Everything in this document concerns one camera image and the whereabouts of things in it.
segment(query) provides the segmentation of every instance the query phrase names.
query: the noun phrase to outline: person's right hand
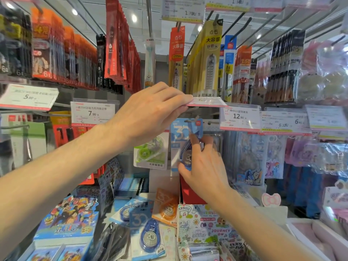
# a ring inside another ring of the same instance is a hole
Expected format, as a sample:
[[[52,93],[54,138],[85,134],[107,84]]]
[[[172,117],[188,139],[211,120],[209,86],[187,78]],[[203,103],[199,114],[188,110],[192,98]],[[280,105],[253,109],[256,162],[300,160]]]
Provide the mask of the person's right hand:
[[[192,99],[192,95],[159,82],[133,94],[106,125],[118,144],[122,140],[125,147],[142,145],[168,128]]]
[[[211,136],[202,137],[201,141],[205,144],[203,151],[195,134],[190,135],[190,140],[192,170],[188,171],[183,163],[178,165],[178,170],[193,191],[208,204],[213,205],[217,198],[224,196],[227,189],[230,189],[225,165]]]

